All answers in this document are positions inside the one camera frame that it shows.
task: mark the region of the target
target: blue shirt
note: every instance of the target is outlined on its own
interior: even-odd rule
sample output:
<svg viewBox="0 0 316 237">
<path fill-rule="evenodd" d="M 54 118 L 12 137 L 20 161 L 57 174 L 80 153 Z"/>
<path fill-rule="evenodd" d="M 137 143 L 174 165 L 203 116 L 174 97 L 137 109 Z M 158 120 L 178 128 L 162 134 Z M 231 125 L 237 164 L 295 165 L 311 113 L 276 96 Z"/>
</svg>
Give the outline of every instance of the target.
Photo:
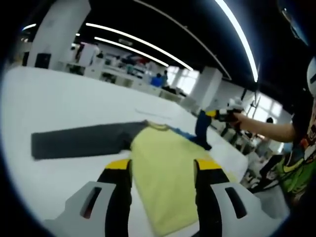
<svg viewBox="0 0 316 237">
<path fill-rule="evenodd" d="M 152 78 L 152 81 L 150 82 L 150 85 L 153 85 L 155 87 L 162 87 L 163 85 L 163 79 L 160 77 L 154 77 Z"/>
</svg>

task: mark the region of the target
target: desk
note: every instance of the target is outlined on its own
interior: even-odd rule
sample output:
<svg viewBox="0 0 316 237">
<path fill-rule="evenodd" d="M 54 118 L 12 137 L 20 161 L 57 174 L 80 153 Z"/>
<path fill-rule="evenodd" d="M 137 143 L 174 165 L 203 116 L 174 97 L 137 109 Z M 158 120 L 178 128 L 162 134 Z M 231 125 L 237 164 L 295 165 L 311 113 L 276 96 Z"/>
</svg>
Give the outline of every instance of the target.
<svg viewBox="0 0 316 237">
<path fill-rule="evenodd" d="M 86 66 L 83 66 L 79 63 L 75 63 L 75 62 L 64 62 L 64 61 L 58 61 L 59 65 L 57 66 L 57 69 L 59 71 L 65 72 L 67 65 L 72 65 L 72 66 L 79 66 L 79 67 L 83 67 L 85 68 Z"/>
<path fill-rule="evenodd" d="M 102 69 L 101 72 L 108 73 L 108 74 L 111 74 L 111 75 L 114 75 L 114 76 L 117 76 L 117 77 L 129 79 L 129 80 L 133 80 L 133 81 L 142 81 L 138 77 L 129 75 L 129 74 L 127 74 L 127 72 L 120 72 L 120 71 L 118 71 L 116 69 L 105 68 L 105 69 Z"/>
<path fill-rule="evenodd" d="M 144 119 L 167 123 L 194 134 L 196 118 L 178 104 L 159 97 L 83 76 L 40 68 L 16 67 L 2 85 L 1 128 L 5 161 L 19 196 L 38 220 L 56 218 L 65 201 L 104 167 L 129 152 L 88 158 L 34 161 L 31 134 L 57 129 Z M 210 155 L 240 181 L 245 156 L 215 131 L 207 133 Z M 151 226 L 132 186 L 129 236 L 153 237 Z M 190 237 L 198 222 L 168 237 Z"/>
<path fill-rule="evenodd" d="M 117 72 L 121 72 L 121 73 L 126 73 L 126 69 L 122 69 L 122 68 L 118 68 L 118 67 L 113 67 L 111 65 L 104 65 L 103 67 L 104 69 L 112 69 L 114 71 L 117 71 Z"/>
</svg>

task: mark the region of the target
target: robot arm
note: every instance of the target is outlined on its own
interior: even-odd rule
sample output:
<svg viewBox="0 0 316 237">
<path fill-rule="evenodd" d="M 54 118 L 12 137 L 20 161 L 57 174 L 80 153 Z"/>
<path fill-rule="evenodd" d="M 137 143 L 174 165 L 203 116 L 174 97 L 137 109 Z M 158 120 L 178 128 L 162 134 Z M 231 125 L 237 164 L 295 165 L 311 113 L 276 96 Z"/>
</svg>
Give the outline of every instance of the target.
<svg viewBox="0 0 316 237">
<path fill-rule="evenodd" d="M 213 110 L 213 111 L 205 111 L 205 114 L 213 119 L 216 119 L 220 122 L 234 122 L 237 119 L 234 116 L 234 113 L 241 113 L 244 108 L 242 105 L 242 101 L 240 98 L 230 99 L 227 104 L 227 108 Z"/>
</svg>

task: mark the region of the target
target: person's arm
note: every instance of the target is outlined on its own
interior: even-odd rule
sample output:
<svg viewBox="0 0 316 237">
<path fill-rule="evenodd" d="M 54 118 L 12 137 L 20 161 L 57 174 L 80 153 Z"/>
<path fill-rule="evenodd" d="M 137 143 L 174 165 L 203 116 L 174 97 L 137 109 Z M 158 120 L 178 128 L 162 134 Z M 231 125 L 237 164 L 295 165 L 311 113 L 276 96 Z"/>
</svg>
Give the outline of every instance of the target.
<svg viewBox="0 0 316 237">
<path fill-rule="evenodd" d="M 295 139 L 295 129 L 292 124 L 273 124 L 248 118 L 242 114 L 234 114 L 240 123 L 241 130 L 258 133 L 278 142 L 292 142 Z"/>
</svg>

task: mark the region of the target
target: blue garment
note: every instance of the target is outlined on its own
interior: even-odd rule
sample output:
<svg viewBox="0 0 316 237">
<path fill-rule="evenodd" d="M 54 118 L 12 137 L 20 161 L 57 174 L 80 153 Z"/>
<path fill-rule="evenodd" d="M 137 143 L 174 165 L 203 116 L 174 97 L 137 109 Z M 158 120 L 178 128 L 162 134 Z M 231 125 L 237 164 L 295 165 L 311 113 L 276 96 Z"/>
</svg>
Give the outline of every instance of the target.
<svg viewBox="0 0 316 237">
<path fill-rule="evenodd" d="M 286 154 L 290 153 L 292 151 L 292 148 L 293 148 L 293 143 L 285 143 L 283 146 L 283 150 Z"/>
<path fill-rule="evenodd" d="M 150 82 L 151 85 L 155 86 L 155 87 L 162 87 L 163 84 L 163 79 L 160 77 L 154 77 L 152 78 L 152 81 Z"/>
<path fill-rule="evenodd" d="M 170 127 L 170 128 L 175 133 L 187 138 L 189 141 L 194 142 L 195 144 L 209 151 L 211 150 L 212 146 L 207 143 L 206 132 L 207 132 L 207 128 L 211 124 L 211 120 L 212 120 L 211 117 L 207 116 L 205 114 L 205 111 L 201 110 L 197 118 L 197 123 L 196 123 L 196 136 L 191 135 L 187 132 L 184 132 L 178 128 L 173 128 L 173 127 Z"/>
</svg>

